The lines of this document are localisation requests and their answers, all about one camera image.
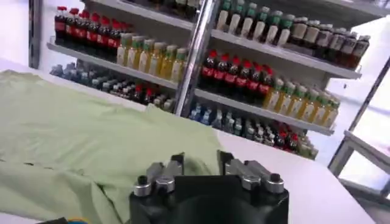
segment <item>soda bottle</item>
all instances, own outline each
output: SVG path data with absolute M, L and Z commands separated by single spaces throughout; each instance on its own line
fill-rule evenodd
M 211 86 L 210 86 L 210 88 L 213 91 L 217 92 L 217 91 L 220 91 L 222 89 L 226 72 L 229 69 L 229 66 L 227 64 L 228 60 L 229 60 L 229 54 L 224 54 L 221 57 L 221 60 L 219 61 L 219 63 L 217 64 L 216 69 L 214 70 L 213 79 L 212 79 Z
M 356 43 L 356 46 L 348 60 L 349 68 L 356 69 L 356 67 L 359 65 L 361 58 L 370 46 L 369 40 L 370 36 L 368 35 L 359 37 L 359 41 Z
M 100 16 L 96 13 L 92 14 L 92 22 L 88 26 L 87 30 L 87 46 L 90 54 L 97 54 L 98 48 L 98 32 L 100 28 L 99 24 Z
M 251 71 L 251 63 L 248 60 L 244 60 L 244 67 L 242 68 L 241 72 L 238 74 L 236 78 L 235 83 L 235 95 L 236 98 L 240 101 L 246 100 L 246 86 L 248 82 L 248 78 L 252 75 Z
M 260 75 L 263 68 L 254 62 L 254 68 L 252 75 L 249 77 L 249 80 L 247 82 L 247 101 L 249 103 L 255 103 L 255 99 L 257 98 L 257 88 L 260 81 Z
M 349 33 L 344 44 L 340 49 L 340 55 L 338 58 L 339 65 L 348 67 L 349 66 L 349 58 L 352 55 L 352 52 L 358 42 L 356 36 L 358 34 L 356 32 Z
M 107 49 L 108 49 L 108 58 L 110 61 L 116 61 L 116 54 L 118 53 L 118 47 L 121 42 L 121 24 L 113 19 L 112 20 L 112 30 L 110 31 L 110 34 L 108 36 L 107 40 Z
M 199 77 L 199 87 L 203 89 L 209 89 L 212 81 L 215 67 L 217 65 L 217 52 L 216 50 L 210 51 L 208 57 L 206 58 L 202 72 Z
M 315 46 L 315 51 L 314 51 L 314 56 L 316 58 L 321 58 L 325 59 L 327 50 L 328 50 L 328 45 L 330 42 L 330 38 L 332 37 L 332 24 L 321 24 L 320 26 L 320 31 L 318 33 L 318 37 L 316 40 L 316 46 Z
M 98 38 L 96 40 L 98 46 L 97 54 L 101 57 L 107 58 L 110 55 L 108 52 L 108 39 L 110 38 L 110 20 L 103 16 L 102 25 L 100 26 L 97 34 Z
M 65 11 L 67 10 L 64 6 L 57 7 L 57 14 L 54 17 L 54 29 L 55 29 L 55 43 L 63 44 L 65 42 L 66 36 L 66 17 Z
M 233 57 L 232 65 L 229 67 L 229 70 L 225 74 L 223 90 L 222 92 L 227 96 L 232 96 L 237 75 L 241 71 L 241 66 L 239 65 L 239 58 L 237 56 Z

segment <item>store shelf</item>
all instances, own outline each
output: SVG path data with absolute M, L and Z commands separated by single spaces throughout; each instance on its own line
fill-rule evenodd
M 295 126 L 297 128 L 302 128 L 302 129 L 307 129 L 307 130 L 311 130 L 311 131 L 316 131 L 316 132 L 322 133 L 324 135 L 328 135 L 329 136 L 329 135 L 332 135 L 333 132 L 334 132 L 333 130 L 328 129 L 326 127 L 322 127 L 322 126 L 319 126 L 319 125 L 314 125 L 314 124 L 311 124 L 311 123 L 307 123 L 307 122 L 304 122 L 304 121 L 301 121 L 301 120 L 298 120 L 298 119 L 295 119 L 295 118 L 292 118 L 292 117 L 284 116 L 282 114 L 278 114 L 278 113 L 275 113 L 275 112 L 272 112 L 272 111 L 269 111 L 269 110 L 262 109 L 260 107 L 255 107 L 255 106 L 252 106 L 252 105 L 248 105 L 246 103 L 242 103 L 242 102 L 238 102 L 238 101 L 229 99 L 229 98 L 224 97 L 224 96 L 220 96 L 220 95 L 217 95 L 217 94 L 209 93 L 209 92 L 203 91 L 201 89 L 196 89 L 195 90 L 195 96 L 201 97 L 203 99 L 207 99 L 207 100 L 210 100 L 210 101 L 213 101 L 213 102 L 221 103 L 223 105 L 227 105 L 227 106 L 230 106 L 232 108 L 236 108 L 236 109 L 239 109 L 239 110 L 242 110 L 242 111 L 246 111 L 246 112 L 249 112 L 249 113 L 252 113 L 252 114 L 256 114 L 256 115 L 262 116 L 262 117 L 266 117 L 266 118 L 270 118 L 270 119 L 277 120 L 277 121 L 280 121 L 280 122 L 284 122 L 286 124 Z
M 112 69 L 114 71 L 117 71 L 117 72 L 120 72 L 123 74 L 127 74 L 129 76 L 132 76 L 132 77 L 135 77 L 138 79 L 142 79 L 142 80 L 154 83 L 154 84 L 158 84 L 160 86 L 165 86 L 165 87 L 171 88 L 171 89 L 177 89 L 177 84 L 174 82 L 171 82 L 169 80 L 161 79 L 161 78 L 156 77 L 154 75 L 143 73 L 143 72 L 137 71 L 137 70 L 132 69 L 132 68 L 127 68 L 127 67 L 118 65 L 116 63 L 106 61 L 106 60 L 101 59 L 101 58 L 90 56 L 90 55 L 83 53 L 83 52 L 75 51 L 75 50 L 69 49 L 67 47 L 56 45 L 54 43 L 54 40 L 55 40 L 55 38 L 52 37 L 50 42 L 47 43 L 48 48 L 52 51 L 57 51 L 59 53 L 63 53 L 63 54 L 81 59 L 83 61 L 94 63 L 96 65 L 99 65 L 99 66 L 102 66 L 105 68 L 109 68 L 109 69 Z
M 182 29 L 191 30 L 193 28 L 193 23 L 191 22 L 178 19 L 173 16 L 165 15 L 164 13 L 156 12 L 134 3 L 124 2 L 121 0 L 89 0 L 89 1 L 106 5 L 111 8 L 119 9 L 125 12 L 129 12 L 134 15 L 142 16 L 148 19 L 153 19 L 161 23 L 169 24 Z
M 222 32 L 220 30 L 213 30 L 211 33 L 212 37 L 223 40 L 232 44 L 237 44 L 249 49 L 253 49 L 264 54 L 269 54 L 284 60 L 298 63 L 300 65 L 325 71 L 327 73 L 333 74 L 337 78 L 344 79 L 358 79 L 361 77 L 360 73 L 357 73 L 353 70 L 340 68 L 335 65 L 331 65 L 327 62 L 318 60 L 314 57 L 310 57 L 298 52 L 294 52 L 288 49 L 269 46 L 267 44 L 261 44 L 256 41 L 248 40 L 245 38 L 236 37 L 229 33 Z

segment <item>metal pole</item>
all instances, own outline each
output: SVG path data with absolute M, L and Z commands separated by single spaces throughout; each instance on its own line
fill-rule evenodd
M 174 110 L 176 116 L 182 115 L 192 75 L 198 70 L 196 67 L 200 64 L 200 60 L 202 58 L 202 49 L 204 48 L 204 44 L 206 44 L 204 39 L 206 39 L 207 35 L 209 35 L 207 33 L 207 26 L 213 15 L 213 8 L 216 1 L 217 0 L 203 1 L 200 8 L 199 16 L 195 24 L 189 46 L 190 51 L 188 53 L 188 65 L 185 68 L 183 79 L 176 92 L 177 103 Z

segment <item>white table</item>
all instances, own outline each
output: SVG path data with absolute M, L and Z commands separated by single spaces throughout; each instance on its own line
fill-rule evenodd
M 145 106 L 121 99 L 86 86 L 54 77 L 0 59 L 0 71 L 12 69 L 18 72 L 33 72 L 57 85 L 67 86 L 101 97 L 125 107 L 143 111 Z M 374 221 L 347 192 L 335 176 L 324 166 L 263 144 L 216 130 L 216 135 L 225 151 L 232 152 L 241 160 L 255 159 L 272 172 L 279 173 L 290 192 L 289 223 L 293 224 L 370 224 Z M 10 222 L 12 215 L 0 214 L 0 223 L 30 224 L 33 220 Z

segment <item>plastic bottle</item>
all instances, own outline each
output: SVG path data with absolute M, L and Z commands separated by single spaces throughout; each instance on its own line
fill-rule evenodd
M 278 26 L 282 15 L 283 12 L 281 11 L 274 11 L 272 13 L 271 19 L 268 21 L 268 25 L 264 30 L 264 34 L 267 34 L 264 41 L 265 43 L 271 44 L 274 41 L 276 33 L 278 32 Z
M 330 128 L 336 120 L 336 117 L 339 113 L 338 108 L 340 107 L 340 101 L 338 100 L 331 100 L 330 103 L 332 108 L 329 113 L 322 119 L 322 125 L 327 128 Z
M 65 29 L 65 11 L 67 10 L 64 6 L 57 7 L 57 14 L 54 17 L 54 29 L 55 29 L 55 43 L 63 44 L 65 42 L 66 29 Z
M 319 93 L 316 90 L 310 89 L 307 101 L 302 105 L 300 111 L 298 112 L 298 119 L 311 122 L 310 120 L 316 109 L 316 100 L 318 95 Z
M 268 17 L 269 8 L 268 7 L 262 7 L 260 12 L 257 14 L 256 19 L 256 26 L 255 30 L 253 31 L 253 40 L 260 41 L 260 38 L 263 34 L 264 28 L 266 27 L 266 20 Z
M 87 46 L 90 54 L 96 54 L 98 48 L 98 32 L 100 28 L 99 24 L 100 16 L 96 13 L 92 14 L 92 21 L 87 30 Z
M 138 70 L 140 70 L 141 72 L 149 73 L 149 69 L 151 67 L 153 45 L 153 39 L 146 40 L 144 43 L 143 51 L 140 55 L 140 65 L 138 68 Z
M 332 37 L 332 24 L 321 24 L 320 31 L 316 40 L 314 56 L 316 58 L 325 59 L 330 38 Z
M 288 41 L 288 38 L 290 36 L 290 28 L 293 25 L 293 21 L 295 19 L 295 16 L 292 14 L 288 14 L 285 16 L 285 18 L 282 20 L 282 25 L 280 26 L 280 29 L 276 33 L 276 37 L 274 39 L 274 45 L 278 47 L 282 47 L 285 45 Z
M 337 62 L 337 56 L 339 55 L 339 51 L 342 47 L 342 44 L 344 43 L 344 40 L 346 39 L 345 32 L 347 30 L 345 28 L 338 28 L 335 30 L 335 34 L 333 34 L 329 47 L 328 47 L 328 54 L 327 54 L 327 60 L 336 63 Z
M 349 67 L 349 61 L 352 52 L 356 46 L 356 43 L 358 42 L 358 40 L 356 39 L 357 35 L 358 34 L 356 32 L 352 32 L 348 34 L 346 40 L 344 41 L 344 44 L 340 49 L 340 55 L 338 58 L 339 65 Z
M 249 35 L 249 32 L 252 30 L 253 21 L 256 17 L 256 8 L 257 4 L 250 3 L 248 11 L 246 13 L 245 19 L 243 21 L 243 24 L 241 26 L 241 37 L 247 38 Z
M 232 20 L 229 25 L 228 33 L 235 35 L 237 31 L 238 24 L 241 20 L 241 17 L 243 15 L 243 8 L 244 8 L 244 0 L 237 0 L 236 8 L 233 12 Z
M 305 95 L 307 89 L 304 86 L 298 86 L 294 95 L 292 96 L 291 103 L 287 109 L 287 116 L 298 118 L 299 111 L 305 103 Z
M 219 12 L 218 21 L 217 21 L 217 30 L 225 31 L 227 28 L 226 22 L 229 17 L 230 7 L 232 5 L 232 0 L 225 0 L 222 9 Z
M 282 115 L 287 115 L 289 106 L 293 101 L 293 93 L 296 86 L 292 82 L 287 82 L 285 87 L 285 93 L 282 97 L 279 98 L 279 101 L 276 104 L 275 112 Z
M 179 48 L 177 50 L 176 60 L 172 65 L 172 81 L 179 83 L 182 79 L 185 57 L 186 57 L 187 49 Z
M 110 59 L 110 61 L 115 61 L 116 55 L 118 54 L 118 47 L 121 42 L 122 28 L 121 24 L 115 19 L 112 20 L 112 27 L 113 28 L 110 31 L 107 40 L 107 49 L 109 53 L 108 58 Z
M 153 54 L 151 56 L 151 65 L 149 68 L 149 73 L 152 75 L 159 76 L 161 70 L 160 59 L 162 58 L 162 47 L 163 43 L 158 42 L 154 44 Z
M 108 38 L 110 36 L 110 20 L 103 16 L 102 17 L 102 24 L 98 31 L 98 38 L 97 38 L 97 45 L 98 45 L 98 52 L 97 54 L 101 57 L 107 58 L 108 54 Z
M 216 50 L 210 51 L 208 57 L 203 63 L 202 72 L 200 74 L 199 87 L 203 89 L 210 88 L 213 82 L 213 74 L 217 65 L 217 52 Z
M 161 72 L 160 72 L 161 77 L 164 79 L 168 79 L 168 80 L 171 79 L 172 66 L 176 58 L 176 49 L 177 49 L 176 45 L 169 45 L 166 48 L 166 53 L 165 53 L 163 63 L 161 65 Z
M 274 82 L 274 89 L 270 92 L 268 92 L 268 95 L 266 96 L 263 108 L 267 110 L 275 110 L 276 103 L 279 100 L 279 97 L 281 96 L 281 90 L 283 86 L 283 81 L 280 78 L 275 78 Z
M 303 46 L 305 46 L 309 49 L 315 48 L 316 39 L 317 39 L 318 33 L 319 33 L 319 24 L 320 24 L 320 21 L 318 21 L 318 20 L 308 22 L 306 34 L 303 37 Z
M 305 36 L 307 29 L 307 17 L 297 19 L 294 24 L 293 32 L 291 34 L 290 43 L 295 45 L 301 45 L 302 39 Z
M 356 46 L 349 57 L 348 61 L 348 67 L 352 69 L 356 69 L 356 67 L 359 65 L 361 58 L 363 57 L 364 53 L 366 53 L 366 50 L 370 46 L 370 36 L 360 36 L 359 41 L 356 43 Z

